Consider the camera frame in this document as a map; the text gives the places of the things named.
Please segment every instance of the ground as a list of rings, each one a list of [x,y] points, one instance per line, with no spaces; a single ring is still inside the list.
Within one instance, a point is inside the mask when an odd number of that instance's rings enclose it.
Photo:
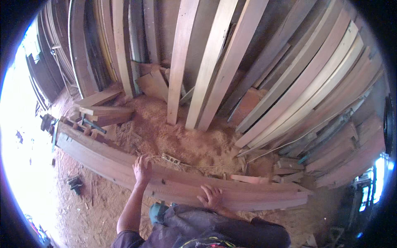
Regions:
[[[51,114],[55,117],[71,115],[72,103],[73,98],[64,89],[53,105]],[[106,136],[126,151],[151,155],[161,155],[164,152],[179,158],[185,164],[202,166],[173,167],[174,169],[203,176],[241,171],[241,163],[235,158],[238,149],[233,146],[238,135],[223,120],[216,120],[206,133],[186,131],[182,120],[186,119],[187,108],[180,111],[181,121],[176,126],[170,126],[166,124],[167,106],[163,101],[147,96],[136,99],[120,96],[112,104],[135,108],[135,114],[128,123],[106,127]],[[56,148],[54,157],[54,187],[50,195],[58,204],[56,226],[50,234],[59,247],[109,247],[116,237],[116,223],[131,191],[84,168],[61,149]],[[252,175],[269,174],[275,159],[277,156],[270,154],[256,160],[252,163]],[[160,158],[156,158],[156,163],[174,166]],[[75,195],[66,184],[66,178],[76,173],[80,174],[84,182],[80,196]],[[341,196],[341,190],[320,189],[315,190],[315,194],[301,209],[241,211],[238,214],[247,220],[258,216],[283,225],[291,236],[292,247],[300,247],[312,233],[326,230],[336,215]],[[156,201],[158,199],[151,197],[143,199],[140,227],[143,238],[151,233],[148,209]]]

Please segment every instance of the forearm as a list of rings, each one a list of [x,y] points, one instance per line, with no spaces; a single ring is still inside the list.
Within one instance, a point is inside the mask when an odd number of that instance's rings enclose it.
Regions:
[[[146,185],[135,184],[131,196],[121,213],[117,222],[117,233],[124,230],[139,231],[139,224],[141,223],[141,207],[143,192]]]
[[[238,216],[236,213],[230,211],[229,209],[223,207],[220,210],[216,211],[217,214],[231,218],[231,219],[237,219],[237,220],[241,220],[241,221],[247,221],[243,218],[241,218],[240,216]]]

